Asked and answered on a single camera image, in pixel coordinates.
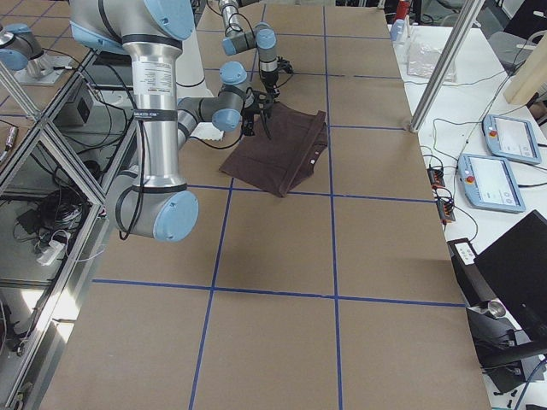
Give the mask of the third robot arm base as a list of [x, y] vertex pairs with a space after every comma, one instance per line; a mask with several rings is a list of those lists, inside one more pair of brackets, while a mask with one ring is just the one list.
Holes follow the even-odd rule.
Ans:
[[22, 85], [53, 85], [73, 67], [70, 56], [50, 55], [23, 23], [1, 26], [1, 62]]

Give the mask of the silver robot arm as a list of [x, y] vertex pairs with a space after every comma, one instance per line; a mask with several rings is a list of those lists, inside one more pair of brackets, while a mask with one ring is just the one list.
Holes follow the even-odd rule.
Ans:
[[240, 9], [256, 1], [221, 0], [217, 2], [218, 13], [224, 24], [222, 48], [227, 56], [235, 56], [248, 50], [257, 50], [259, 78], [266, 93], [273, 98], [279, 96], [279, 72], [294, 74], [291, 63], [277, 51], [277, 36], [265, 21], [252, 26]]
[[179, 150], [201, 123], [250, 134], [262, 112], [244, 66], [225, 63], [214, 97], [181, 97], [176, 63], [195, 32], [187, 1], [73, 1], [74, 39], [92, 50], [130, 56], [138, 169], [119, 174], [105, 207], [121, 239], [130, 235], [162, 242], [187, 237], [199, 205], [179, 172]]

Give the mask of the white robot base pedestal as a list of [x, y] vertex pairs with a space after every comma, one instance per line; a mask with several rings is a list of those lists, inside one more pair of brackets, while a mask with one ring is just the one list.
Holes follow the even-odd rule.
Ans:
[[[182, 22], [185, 28], [191, 28], [191, 34], [182, 43], [183, 53], [176, 61], [177, 97], [212, 97], [203, 72], [191, 1], [175, 3], [182, 6], [182, 11], [175, 12], [175, 22]], [[202, 122], [197, 125], [191, 136], [203, 141], [220, 141], [224, 132], [215, 128], [211, 122]]]

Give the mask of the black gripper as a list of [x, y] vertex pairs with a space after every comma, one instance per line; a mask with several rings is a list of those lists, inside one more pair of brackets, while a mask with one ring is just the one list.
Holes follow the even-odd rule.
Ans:
[[279, 97], [277, 88], [267, 88], [267, 92], [255, 89], [249, 89], [248, 96], [243, 107], [242, 134], [244, 136], [254, 136], [254, 117], [259, 115], [262, 121], [262, 127], [269, 141], [272, 140], [271, 132], [268, 128], [268, 120], [272, 116], [274, 103]]
[[278, 92], [279, 72], [294, 74], [293, 66], [289, 60], [277, 57], [272, 61], [260, 61], [260, 80], [266, 92]]

